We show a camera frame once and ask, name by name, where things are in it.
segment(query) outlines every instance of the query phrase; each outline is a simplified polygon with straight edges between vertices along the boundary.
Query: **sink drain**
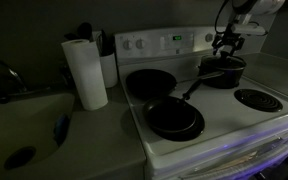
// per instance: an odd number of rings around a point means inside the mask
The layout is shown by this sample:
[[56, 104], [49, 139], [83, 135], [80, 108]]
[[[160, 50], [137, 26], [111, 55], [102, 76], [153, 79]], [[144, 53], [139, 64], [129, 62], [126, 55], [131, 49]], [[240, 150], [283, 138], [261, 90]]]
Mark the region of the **sink drain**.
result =
[[24, 166], [35, 155], [36, 149], [33, 146], [23, 147], [13, 153], [4, 164], [5, 169], [13, 169]]

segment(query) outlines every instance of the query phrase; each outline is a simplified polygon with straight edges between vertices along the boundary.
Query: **coil burner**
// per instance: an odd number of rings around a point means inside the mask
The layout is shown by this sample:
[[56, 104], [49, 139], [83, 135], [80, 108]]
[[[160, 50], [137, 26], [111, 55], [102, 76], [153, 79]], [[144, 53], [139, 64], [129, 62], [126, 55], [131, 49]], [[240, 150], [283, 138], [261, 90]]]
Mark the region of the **coil burner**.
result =
[[234, 96], [242, 104], [265, 112], [278, 112], [283, 109], [283, 105], [275, 97], [261, 91], [253, 89], [239, 89]]

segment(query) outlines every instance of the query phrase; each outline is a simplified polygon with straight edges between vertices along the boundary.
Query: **paper towel roll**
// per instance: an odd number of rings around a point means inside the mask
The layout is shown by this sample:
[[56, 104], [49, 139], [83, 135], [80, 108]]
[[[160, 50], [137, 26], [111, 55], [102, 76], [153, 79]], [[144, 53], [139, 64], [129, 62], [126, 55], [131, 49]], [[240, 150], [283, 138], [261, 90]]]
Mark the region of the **paper towel roll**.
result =
[[115, 86], [118, 78], [114, 53], [108, 56], [102, 56], [100, 59], [105, 87], [110, 88]]
[[62, 43], [84, 109], [95, 110], [108, 102], [96, 42]]

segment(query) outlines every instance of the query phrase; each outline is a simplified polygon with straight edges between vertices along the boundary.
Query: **oven door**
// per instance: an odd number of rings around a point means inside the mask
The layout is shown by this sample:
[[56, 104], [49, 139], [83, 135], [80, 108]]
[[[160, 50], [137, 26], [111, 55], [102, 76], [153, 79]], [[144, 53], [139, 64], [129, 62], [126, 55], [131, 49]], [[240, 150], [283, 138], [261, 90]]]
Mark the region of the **oven door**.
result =
[[241, 157], [241, 159], [245, 157], [248, 160], [242, 163], [228, 163], [234, 165], [224, 165], [212, 170], [208, 170], [206, 172], [195, 172], [194, 169], [186, 171], [185, 174], [178, 175], [177, 177], [171, 179], [185, 179], [185, 180], [215, 180], [215, 179], [247, 179], [248, 177], [262, 171], [267, 167], [271, 167], [274, 165], [280, 164], [287, 156], [288, 156], [288, 139], [285, 141], [279, 140], [279, 142], [274, 141], [269, 144], [263, 150], [258, 150], [256, 156], [254, 156], [254, 152], [247, 154], [246, 156]]

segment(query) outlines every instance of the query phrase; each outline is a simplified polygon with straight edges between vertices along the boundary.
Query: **pot handle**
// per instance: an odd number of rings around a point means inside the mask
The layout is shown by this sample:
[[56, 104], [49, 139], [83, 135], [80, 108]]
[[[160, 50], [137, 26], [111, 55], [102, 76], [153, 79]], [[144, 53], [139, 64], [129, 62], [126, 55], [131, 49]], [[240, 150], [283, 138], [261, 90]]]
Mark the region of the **pot handle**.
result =
[[204, 79], [214, 78], [218, 76], [222, 76], [224, 72], [216, 71], [209, 74], [205, 74], [198, 77], [198, 80], [190, 87], [190, 89], [183, 94], [182, 100], [189, 100], [191, 98], [191, 94], [202, 84]]

